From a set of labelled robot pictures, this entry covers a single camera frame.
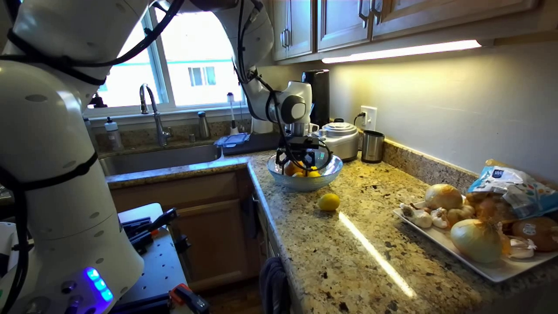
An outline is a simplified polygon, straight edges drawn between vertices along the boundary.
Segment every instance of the blue light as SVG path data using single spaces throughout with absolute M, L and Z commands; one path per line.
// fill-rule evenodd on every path
M 103 280 L 103 279 L 98 279 L 98 280 L 94 280 L 93 284 L 94 284 L 94 287 L 96 287 L 98 291 L 107 289 L 107 284 L 105 284 L 105 280 Z
M 100 275 L 100 272 L 98 272 L 96 268 L 87 268 L 87 277 L 89 277 L 91 280 L 96 280 L 96 279 L 100 279 L 101 275 Z
M 101 291 L 101 296 L 103 296 L 105 301 L 110 301 L 110 299 L 114 298 L 114 294 L 112 294 L 110 289 L 103 289 L 103 291 Z

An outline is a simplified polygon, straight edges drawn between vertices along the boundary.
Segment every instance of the glass bowl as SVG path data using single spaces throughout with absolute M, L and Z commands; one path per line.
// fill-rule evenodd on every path
M 276 163 L 276 156 L 267 160 L 267 169 L 274 176 L 276 183 L 291 190 L 311 191 L 330 184 L 344 169 L 344 162 L 340 156 L 333 155 L 330 163 L 319 170 L 321 176 L 318 177 L 288 176 L 285 174 L 285 169 Z

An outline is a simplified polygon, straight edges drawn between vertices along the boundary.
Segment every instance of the tray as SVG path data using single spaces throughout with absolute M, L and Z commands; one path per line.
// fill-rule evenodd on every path
M 536 256 L 529 258 L 529 259 L 509 259 L 509 258 L 502 258 L 501 263 L 495 265 L 483 265 L 483 263 L 476 263 L 473 259 L 468 259 L 466 256 L 462 256 L 454 242 L 450 240 L 450 231 L 448 230 L 440 230 L 440 228 L 421 228 L 419 224 L 412 223 L 403 212 L 401 209 L 394 209 L 394 214 L 403 219 L 405 223 L 408 223 L 410 226 L 414 226 L 415 230 L 419 230 L 422 235 L 429 237 L 431 240 L 434 240 L 436 244 L 440 244 L 441 247 L 445 247 L 447 251 L 450 251 L 455 258 L 459 258 L 462 263 L 466 263 L 468 266 L 471 266 L 473 270 L 476 270 L 478 273 L 482 273 L 483 277 L 487 277 L 492 282 L 502 282 L 508 280 L 522 272 L 527 272 L 555 256 L 558 256 L 558 252 L 537 252 Z

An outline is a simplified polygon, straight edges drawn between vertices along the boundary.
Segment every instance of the electrical outlet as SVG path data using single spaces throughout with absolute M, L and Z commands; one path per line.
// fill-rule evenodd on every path
M 370 104 L 361 104 L 361 111 L 365 111 L 365 130 L 377 130 L 379 108 Z

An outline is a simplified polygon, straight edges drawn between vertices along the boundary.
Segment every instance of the kitchen counter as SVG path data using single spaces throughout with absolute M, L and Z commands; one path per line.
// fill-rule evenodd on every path
M 401 223 L 393 209 L 422 197 L 429 184 L 391 163 L 353 160 L 330 186 L 302 193 L 274 183 L 265 169 L 271 155 L 112 176 L 108 183 L 119 188 L 248 169 L 302 312 L 529 312 L 558 280 L 558 263 L 548 261 L 494 284 Z M 339 214 L 314 205 L 328 190 L 342 197 Z M 368 249 L 349 224 L 370 240 Z

